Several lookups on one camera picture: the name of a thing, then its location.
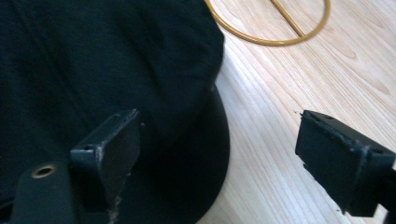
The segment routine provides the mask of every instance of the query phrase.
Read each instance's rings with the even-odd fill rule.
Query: wood grain
[[[309,32],[321,0],[279,0]],[[294,38],[269,0],[212,0],[238,29],[268,39]],[[299,113],[340,119],[396,149],[396,1],[332,0],[325,29],[299,45],[250,44],[229,33],[219,79],[232,148],[224,187],[200,224],[382,223],[343,216],[294,154]]]

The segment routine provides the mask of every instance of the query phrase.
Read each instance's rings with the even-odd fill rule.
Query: black cloth
[[[170,197],[181,202],[187,192],[180,188],[196,188],[184,204],[210,191],[203,199],[207,209],[229,155],[226,119],[214,88],[222,53],[223,35],[203,0],[0,1],[0,208],[12,204],[25,170],[68,162],[69,150],[107,117],[137,108],[141,156],[127,185],[134,191],[166,186],[161,172],[172,171],[170,179],[180,183],[161,190],[179,193]],[[194,141],[199,144],[191,147]],[[198,175],[204,182],[214,176],[203,189],[195,186],[197,180],[179,180],[191,169],[199,174],[197,167],[215,173]],[[145,188],[139,181],[145,178],[155,185]],[[142,203],[134,206],[153,192],[139,196]],[[134,216],[137,223],[199,218],[188,212],[193,204],[175,215],[180,205],[162,211],[167,203],[151,209],[161,219],[141,211]]]

